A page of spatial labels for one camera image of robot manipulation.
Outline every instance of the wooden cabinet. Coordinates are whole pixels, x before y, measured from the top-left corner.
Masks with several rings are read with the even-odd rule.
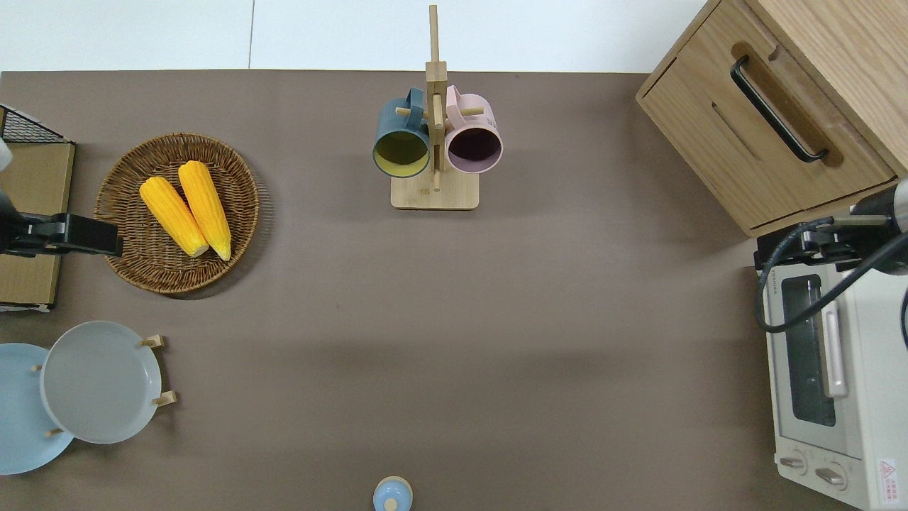
[[[906,26],[903,0],[713,0],[637,101],[761,235],[905,175]]]

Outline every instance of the wicker basket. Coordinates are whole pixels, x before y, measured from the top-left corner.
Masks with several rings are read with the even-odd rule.
[[[213,250],[187,256],[139,196],[147,178],[162,175],[185,199],[177,170],[189,160],[204,162],[211,170],[231,230],[229,261]],[[94,216],[116,224],[123,237],[123,256],[107,257],[114,272],[141,289],[172,295],[205,287],[236,266],[258,224],[259,193],[249,166],[228,145],[204,135],[176,133],[149,140],[120,158],[101,185]]]

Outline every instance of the toaster oven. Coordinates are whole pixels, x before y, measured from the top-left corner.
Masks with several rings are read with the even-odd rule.
[[[834,265],[770,270],[770,324],[843,278]],[[908,278],[871,271],[823,311],[767,334],[779,474],[861,509],[908,510]]]

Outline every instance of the wooden drawer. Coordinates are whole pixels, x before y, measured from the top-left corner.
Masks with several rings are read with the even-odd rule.
[[[701,17],[637,98],[745,232],[843,209],[897,178],[743,1],[713,2]],[[733,80],[736,63],[784,129]],[[791,145],[824,156],[805,162]]]

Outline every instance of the oven window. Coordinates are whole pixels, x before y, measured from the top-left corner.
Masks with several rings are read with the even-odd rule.
[[[782,281],[785,321],[820,298],[820,276],[798,276]],[[821,426],[835,426],[835,408],[823,392],[820,363],[819,316],[811,316],[785,332],[788,375],[791,378],[794,416]]]

